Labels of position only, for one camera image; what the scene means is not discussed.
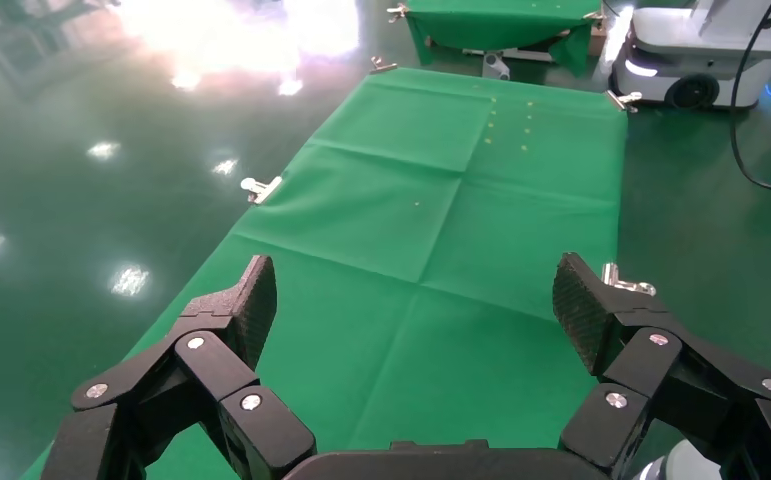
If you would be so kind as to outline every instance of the black cable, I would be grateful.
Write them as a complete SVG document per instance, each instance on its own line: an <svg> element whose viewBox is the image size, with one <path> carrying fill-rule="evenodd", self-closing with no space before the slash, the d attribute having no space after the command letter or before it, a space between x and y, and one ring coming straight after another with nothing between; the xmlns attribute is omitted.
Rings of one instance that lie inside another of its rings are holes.
<svg viewBox="0 0 771 480"><path fill-rule="evenodd" d="M616 17L620 17L620 15L618 15L618 12L616 12L615 9L612 8L611 5L609 5L609 2L607 2L606 0L603 0L603 5L605 5L606 8L608 8L610 12L614 13Z"/></svg>
<svg viewBox="0 0 771 480"><path fill-rule="evenodd" d="M738 151L738 108L735 106L738 101L738 84L741 81L741 73L744 71L744 66L747 65L747 60L750 58L750 52L753 50L753 45L756 44L756 39L759 38L759 34L768 21L768 17L771 16L771 5L765 14L762 15L762 20L759 21L759 25L756 26L756 30L753 32L753 36L750 37L750 43L747 44L747 50L744 51L744 55L741 56L741 61L738 63L738 72L735 74L735 83L732 85L732 97L730 98L730 144L732 145L732 154L735 157L735 163L738 165L738 169L741 170L741 174L749 180L751 183L758 185L762 188L771 190L771 184L762 180L757 180L750 172L747 171L747 166L744 164L744 160L741 159L741 152Z"/></svg>

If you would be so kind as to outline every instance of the green tablecloth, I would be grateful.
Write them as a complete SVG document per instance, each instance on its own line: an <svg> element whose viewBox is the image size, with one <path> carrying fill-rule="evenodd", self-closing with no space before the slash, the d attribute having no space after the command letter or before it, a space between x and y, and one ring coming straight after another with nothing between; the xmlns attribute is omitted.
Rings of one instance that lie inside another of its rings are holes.
<svg viewBox="0 0 771 480"><path fill-rule="evenodd" d="M555 446L593 380L553 319L552 279L562 252L615 258L625 132L599 94L370 76L134 351L269 254L279 312L258 371L321 452ZM193 428L150 477L232 474Z"/></svg>
<svg viewBox="0 0 771 480"><path fill-rule="evenodd" d="M405 0L415 47L422 63L432 61L426 38L458 49L504 50L529 46L559 33L570 34L550 55L579 75L585 71L593 20L600 0Z"/></svg>

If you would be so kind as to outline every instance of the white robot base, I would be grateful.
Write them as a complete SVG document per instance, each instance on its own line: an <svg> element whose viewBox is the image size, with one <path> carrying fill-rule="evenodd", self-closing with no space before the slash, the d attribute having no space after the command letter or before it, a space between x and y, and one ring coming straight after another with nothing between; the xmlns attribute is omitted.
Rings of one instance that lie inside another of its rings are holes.
<svg viewBox="0 0 771 480"><path fill-rule="evenodd" d="M697 0L693 8L640 8L613 65L613 89L678 108L728 107L738 66L770 4ZM771 78L771 15L741 74L735 105L753 107Z"/></svg>

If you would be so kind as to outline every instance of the epoxy floor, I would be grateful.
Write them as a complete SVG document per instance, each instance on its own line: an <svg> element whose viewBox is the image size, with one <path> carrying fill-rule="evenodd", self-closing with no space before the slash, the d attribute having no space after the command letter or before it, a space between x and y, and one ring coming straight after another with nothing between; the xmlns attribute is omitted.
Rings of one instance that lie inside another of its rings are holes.
<svg viewBox="0 0 771 480"><path fill-rule="evenodd" d="M0 479L246 210L242 178L278 174L371 56L417 66L386 0L122 3L0 0ZM479 73L436 55L430 68ZM595 67L512 65L515 80L599 91ZM739 135L771 181L770 97ZM735 167L726 115L642 109L624 183L622 276L771 368L771 193Z"/></svg>

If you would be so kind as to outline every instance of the metal clamp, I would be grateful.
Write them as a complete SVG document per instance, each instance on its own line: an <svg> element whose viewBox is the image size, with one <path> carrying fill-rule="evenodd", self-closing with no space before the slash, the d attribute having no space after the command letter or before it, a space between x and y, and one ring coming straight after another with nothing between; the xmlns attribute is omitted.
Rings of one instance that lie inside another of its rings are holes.
<svg viewBox="0 0 771 480"><path fill-rule="evenodd" d="M401 18L406 18L406 13L408 13L409 7L405 6L402 3L398 3L396 7L389 8L386 10L386 12L393 14L390 20L388 20L388 23L394 23L397 20Z"/></svg>
<svg viewBox="0 0 771 480"><path fill-rule="evenodd" d="M382 57L370 57L370 61L373 63L373 70L370 73L382 73L397 68L396 63L382 65Z"/></svg>
<svg viewBox="0 0 771 480"><path fill-rule="evenodd" d="M611 287L622 288L624 290L629 290L630 292L644 293L651 297L656 295L656 287L653 285L644 282L624 282L623 280L618 279L618 274L619 269L617 264L607 263L603 265L603 274L600 278L603 283Z"/></svg>
<svg viewBox="0 0 771 480"><path fill-rule="evenodd" d="M599 21L599 20L605 20L606 16L603 15L601 12L591 12L591 13L586 13L585 15L583 15L582 19L583 20L598 20Z"/></svg>
<svg viewBox="0 0 771 480"><path fill-rule="evenodd" d="M250 192L248 197L250 203L261 205L281 183L282 177L274 178L269 184L259 183L254 178L245 178L241 182L241 188Z"/></svg>
<svg viewBox="0 0 771 480"><path fill-rule="evenodd" d="M606 90L605 94L607 97L609 97L609 100L611 100L612 103L614 103L615 106L618 107L618 110L620 111L626 110L626 111L629 111L629 113L638 112L638 109L630 104L632 102L637 102L638 100L641 100L643 98L643 96L641 95L641 92L632 92L629 95L617 96L615 95L615 92L611 90Z"/></svg>

